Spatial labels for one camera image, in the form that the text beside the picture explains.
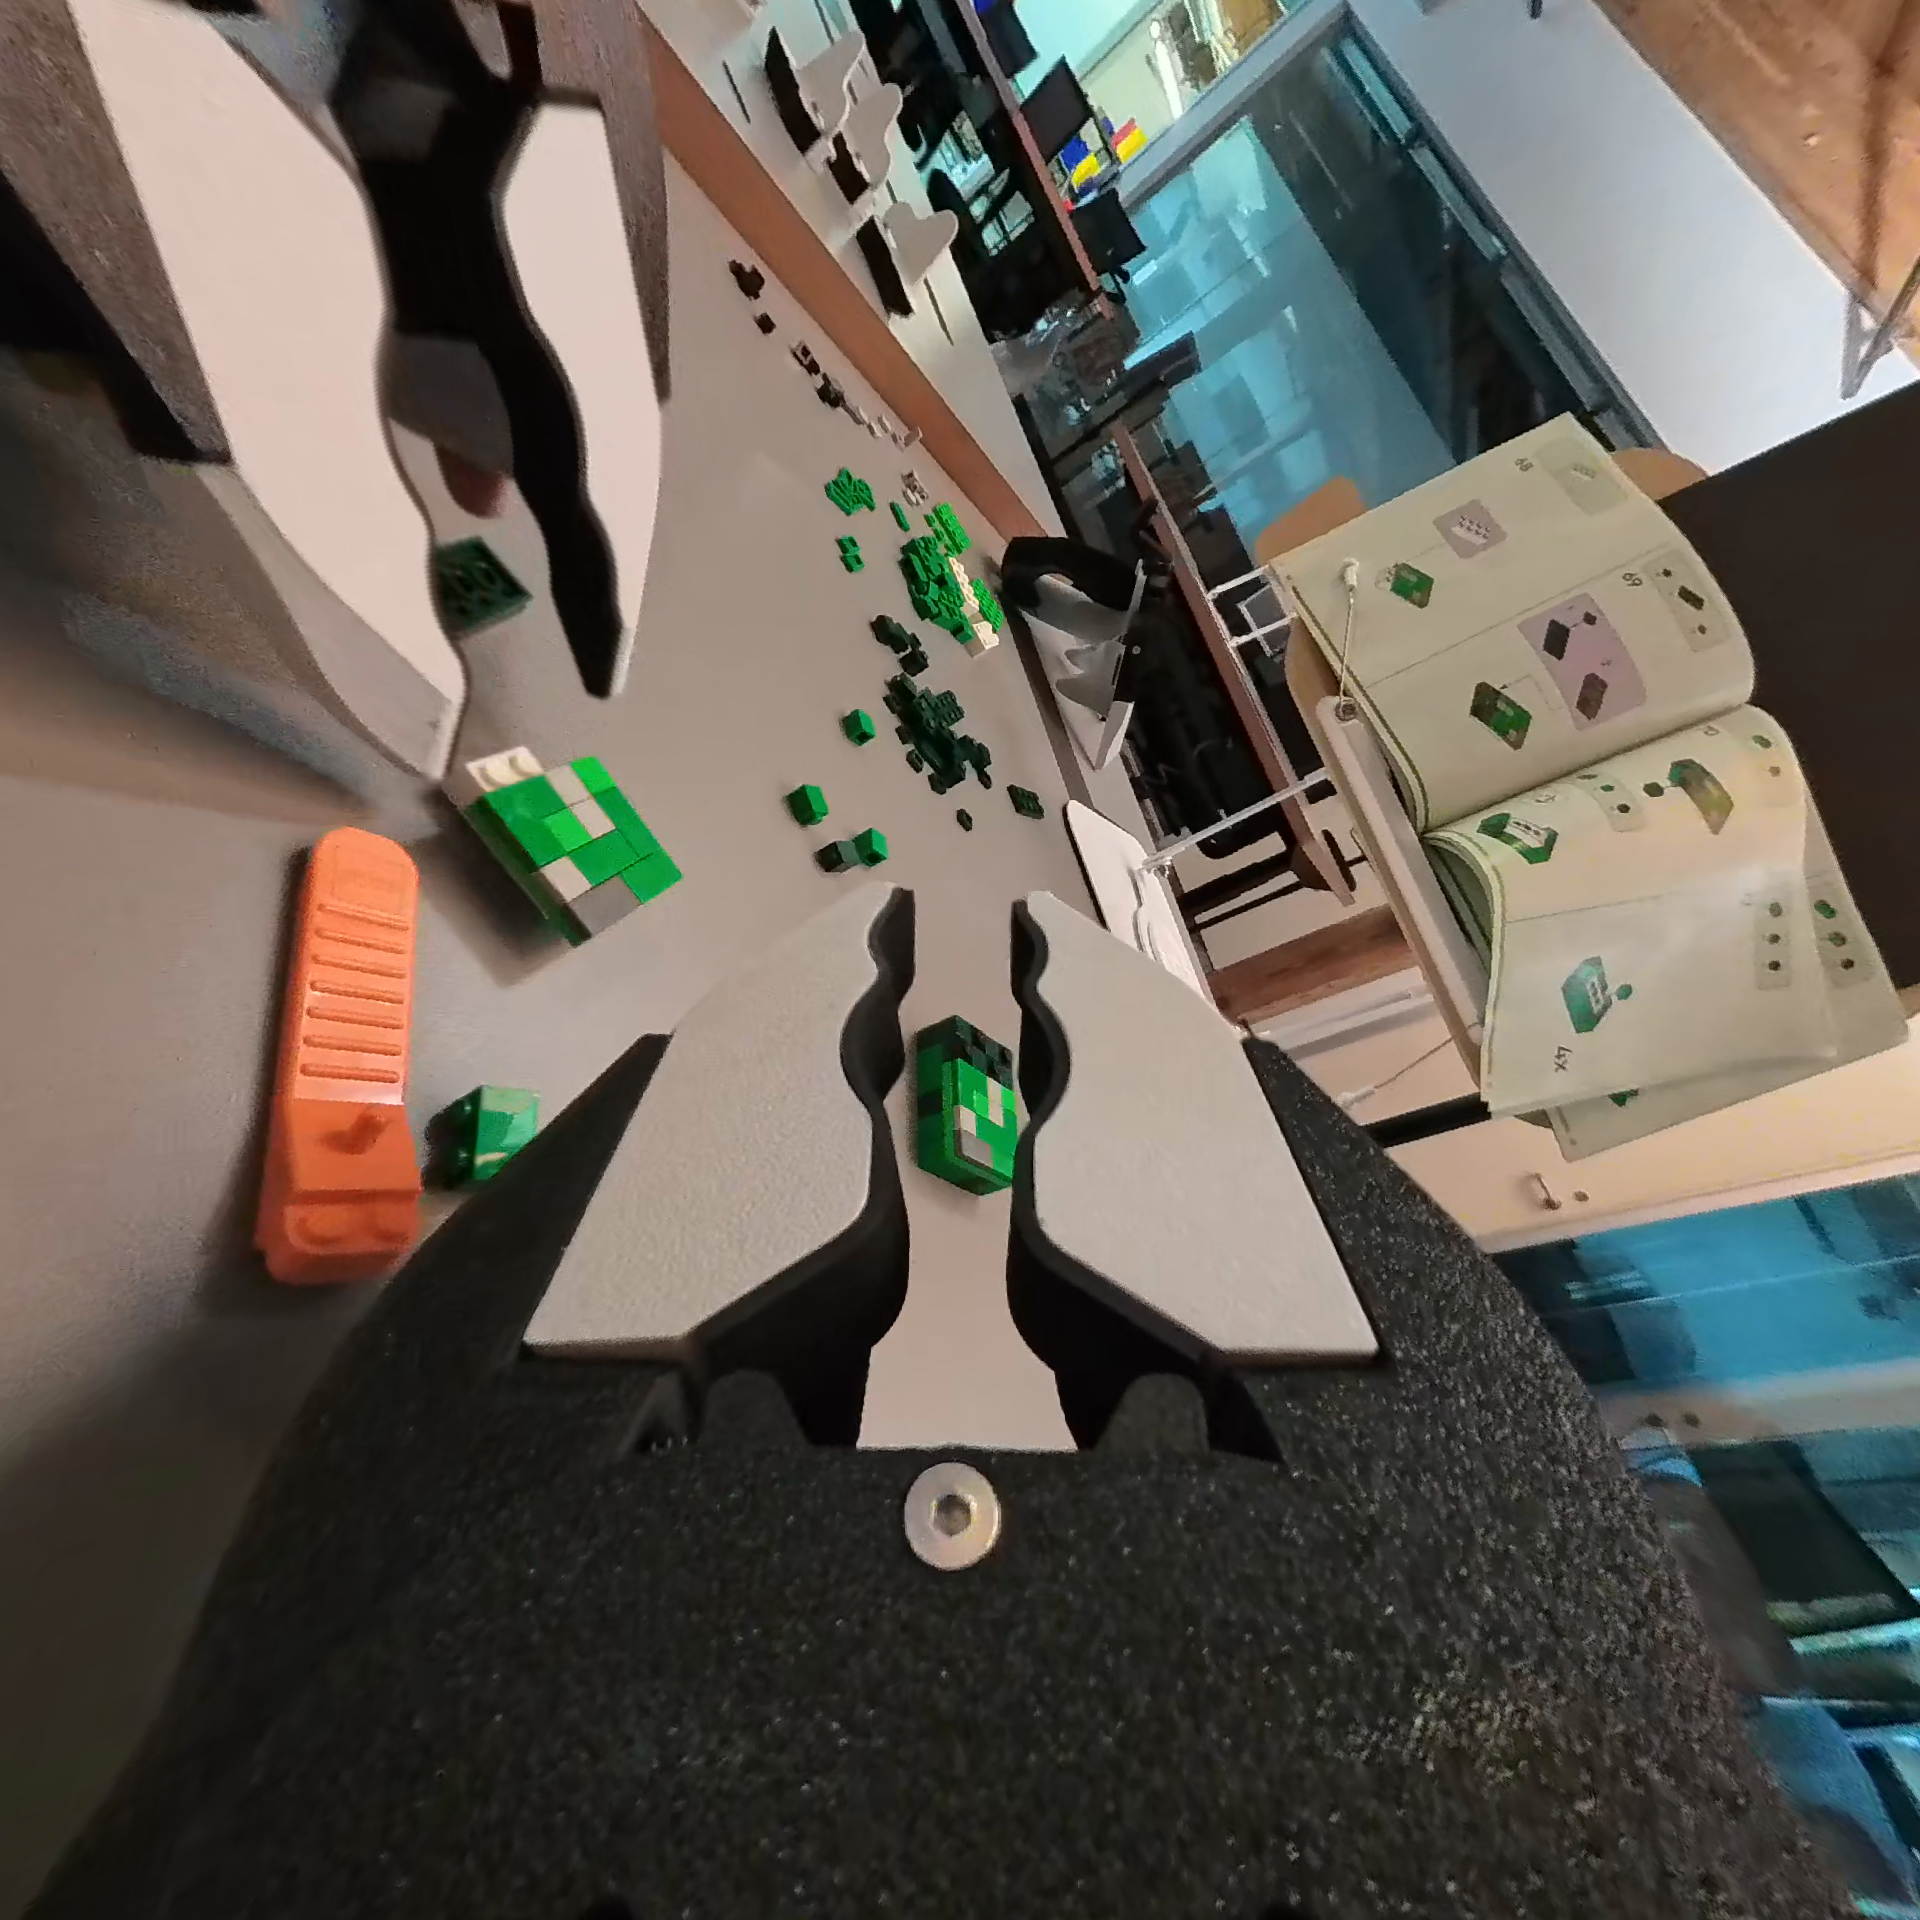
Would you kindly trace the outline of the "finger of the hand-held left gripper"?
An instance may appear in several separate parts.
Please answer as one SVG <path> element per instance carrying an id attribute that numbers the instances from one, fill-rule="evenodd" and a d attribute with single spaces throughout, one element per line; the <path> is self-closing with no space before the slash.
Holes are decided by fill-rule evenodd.
<path id="1" fill-rule="evenodd" d="M 613 702 L 638 651 L 664 402 L 598 108 L 529 112 L 495 188 L 495 230 L 512 295 L 498 382 L 516 486 L 578 679 Z"/>
<path id="2" fill-rule="evenodd" d="M 391 310 L 366 198 L 195 8 L 69 11 L 228 446 L 204 489 L 343 718 L 438 781 L 469 677 L 386 428 Z"/>

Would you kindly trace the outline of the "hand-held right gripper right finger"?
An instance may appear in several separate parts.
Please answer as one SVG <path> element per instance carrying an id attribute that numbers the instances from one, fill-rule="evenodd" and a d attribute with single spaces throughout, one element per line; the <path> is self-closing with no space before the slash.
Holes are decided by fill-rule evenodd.
<path id="1" fill-rule="evenodd" d="M 1380 1364 L 1380 1334 L 1238 1028 L 1051 893 L 1012 911 L 1024 1128 L 1005 1295 L 1095 1450 L 1139 1380 L 1268 1453 L 1246 1380 Z"/>

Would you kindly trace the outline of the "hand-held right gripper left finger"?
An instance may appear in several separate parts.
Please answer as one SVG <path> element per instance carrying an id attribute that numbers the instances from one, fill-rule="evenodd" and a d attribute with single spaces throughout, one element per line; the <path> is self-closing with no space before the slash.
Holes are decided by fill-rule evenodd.
<path id="1" fill-rule="evenodd" d="M 677 1367 L 703 1396 L 781 1387 L 804 1435 L 860 1442 L 909 1283 L 887 1097 L 918 906 L 861 881 L 677 1026 L 566 1243 L 523 1345 Z"/>

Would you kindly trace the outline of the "green and grey lego panel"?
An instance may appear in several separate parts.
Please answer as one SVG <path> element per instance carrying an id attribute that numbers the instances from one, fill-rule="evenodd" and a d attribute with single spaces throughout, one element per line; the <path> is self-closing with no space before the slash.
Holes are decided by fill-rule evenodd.
<path id="1" fill-rule="evenodd" d="M 641 916 L 681 881 L 625 790 L 596 756 L 547 765 L 531 749 L 454 762 L 443 798 L 567 949 Z"/>

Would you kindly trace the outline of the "scatter of black lego pieces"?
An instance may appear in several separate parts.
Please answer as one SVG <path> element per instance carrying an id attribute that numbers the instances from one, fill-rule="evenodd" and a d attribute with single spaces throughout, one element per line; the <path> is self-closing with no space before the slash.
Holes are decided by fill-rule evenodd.
<path id="1" fill-rule="evenodd" d="M 844 378 L 839 378 L 832 366 L 821 363 L 817 353 L 779 323 L 774 308 L 765 302 L 765 273 L 754 262 L 732 258 L 729 276 L 740 298 L 749 302 L 749 314 L 758 337 L 781 346 L 788 360 L 806 378 L 815 400 L 824 409 L 843 413 L 860 432 L 878 443 L 893 443 L 901 452 L 909 452 L 922 443 L 922 432 L 918 428 L 885 413 L 878 402 L 861 402 Z"/>

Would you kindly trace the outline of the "green and black lego block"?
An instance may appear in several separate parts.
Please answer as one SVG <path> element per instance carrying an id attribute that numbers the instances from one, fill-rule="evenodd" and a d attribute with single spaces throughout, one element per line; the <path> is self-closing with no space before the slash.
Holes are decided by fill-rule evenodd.
<path id="1" fill-rule="evenodd" d="M 952 1014 L 914 1039 L 918 1166 L 973 1198 L 1013 1182 L 1020 1140 L 1016 1057 Z"/>

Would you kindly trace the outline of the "small green lego block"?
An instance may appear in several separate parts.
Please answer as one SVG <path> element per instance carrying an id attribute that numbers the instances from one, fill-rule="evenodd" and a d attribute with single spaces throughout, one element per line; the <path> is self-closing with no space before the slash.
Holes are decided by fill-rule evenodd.
<path id="1" fill-rule="evenodd" d="M 475 1087 L 423 1128 L 423 1184 L 462 1191 L 494 1182 L 537 1133 L 540 1097 L 519 1087 Z"/>

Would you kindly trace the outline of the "pile of dark green lego pieces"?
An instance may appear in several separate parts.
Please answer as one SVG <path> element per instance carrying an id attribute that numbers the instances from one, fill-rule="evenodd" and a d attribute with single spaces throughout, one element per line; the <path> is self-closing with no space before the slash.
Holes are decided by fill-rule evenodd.
<path id="1" fill-rule="evenodd" d="M 957 792 L 965 781 L 993 790 L 993 752 L 965 733 L 965 708 L 950 690 L 926 684 L 929 658 L 921 639 L 889 618 L 872 616 L 871 632 L 893 654 L 885 708 L 907 749 L 909 767 L 922 773 L 933 795 Z"/>

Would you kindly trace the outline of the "white fin-shaped stand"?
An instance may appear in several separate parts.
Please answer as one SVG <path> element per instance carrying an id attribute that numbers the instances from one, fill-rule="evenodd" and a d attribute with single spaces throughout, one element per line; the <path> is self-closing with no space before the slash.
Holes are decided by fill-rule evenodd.
<path id="1" fill-rule="evenodd" d="M 781 127 L 801 155 L 832 148 L 849 127 L 854 80 L 868 61 L 868 51 L 868 36 L 854 29 L 811 61 L 799 61 L 775 29 L 765 33 L 763 73 Z"/>
<path id="2" fill-rule="evenodd" d="M 958 226 L 950 208 L 921 213 L 911 205 L 889 205 L 878 219 L 871 217 L 857 229 L 860 255 L 889 320 L 914 317 L 911 295 L 930 267 L 948 255 L 962 230 Z"/>
<path id="3" fill-rule="evenodd" d="M 893 176 L 893 144 L 903 108 L 897 83 L 878 83 L 854 100 L 829 144 L 829 177 L 849 205 L 872 201 Z"/>

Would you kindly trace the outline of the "orange brick separator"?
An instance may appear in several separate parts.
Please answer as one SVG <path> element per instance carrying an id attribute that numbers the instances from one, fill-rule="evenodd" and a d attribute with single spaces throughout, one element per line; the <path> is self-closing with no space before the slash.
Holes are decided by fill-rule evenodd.
<path id="1" fill-rule="evenodd" d="M 299 884 L 253 1244 L 282 1286 L 386 1277 L 414 1247 L 418 869 L 333 828 Z"/>

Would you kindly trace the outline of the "stack of coloured storage bins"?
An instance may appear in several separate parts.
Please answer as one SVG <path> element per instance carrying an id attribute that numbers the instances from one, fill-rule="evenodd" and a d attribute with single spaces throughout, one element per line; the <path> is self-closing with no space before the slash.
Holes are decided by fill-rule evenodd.
<path id="1" fill-rule="evenodd" d="M 1062 144 L 1062 152 L 1052 158 L 1052 173 L 1067 198 L 1078 201 L 1110 184 L 1144 144 L 1146 134 L 1135 116 L 1126 122 L 1096 116 Z"/>

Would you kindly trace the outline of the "row of black office chairs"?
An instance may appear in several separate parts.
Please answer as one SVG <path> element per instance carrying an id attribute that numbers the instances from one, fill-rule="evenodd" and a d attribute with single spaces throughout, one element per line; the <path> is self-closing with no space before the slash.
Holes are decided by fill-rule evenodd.
<path id="1" fill-rule="evenodd" d="M 1207 75 L 1216 3 L 826 3 L 903 89 L 903 141 L 926 212 L 950 208 L 948 258 L 993 346 L 1055 320 L 1115 324 L 1146 245 L 1123 176 L 1078 201 L 1052 158 L 1085 122 L 1131 116 L 1146 144 Z"/>

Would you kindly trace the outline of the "pale green instruction booklet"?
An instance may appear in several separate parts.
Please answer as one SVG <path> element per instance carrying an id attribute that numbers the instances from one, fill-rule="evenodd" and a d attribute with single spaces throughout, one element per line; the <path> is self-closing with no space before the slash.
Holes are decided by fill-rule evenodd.
<path id="1" fill-rule="evenodd" d="M 1581 425 L 1264 573 L 1493 1118 L 1576 1161 L 1910 1039 L 1736 612 Z"/>

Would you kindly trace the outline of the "black and grey headset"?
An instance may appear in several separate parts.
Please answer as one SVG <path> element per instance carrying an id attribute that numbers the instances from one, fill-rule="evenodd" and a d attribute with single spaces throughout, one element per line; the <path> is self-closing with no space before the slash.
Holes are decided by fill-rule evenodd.
<path id="1" fill-rule="evenodd" d="M 1033 639 L 1047 690 L 1091 773 L 1123 749 L 1146 651 L 1166 632 L 1173 560 L 1156 533 L 1133 558 L 1072 537 L 1023 535 L 1004 546 L 995 594 Z"/>

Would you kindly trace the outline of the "black panel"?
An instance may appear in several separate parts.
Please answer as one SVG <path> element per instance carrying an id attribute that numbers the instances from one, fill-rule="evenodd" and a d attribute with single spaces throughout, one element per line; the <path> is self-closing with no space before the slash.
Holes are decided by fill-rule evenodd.
<path id="1" fill-rule="evenodd" d="M 1868 935 L 1918 988 L 1918 389 L 1666 501 L 1730 600 Z"/>

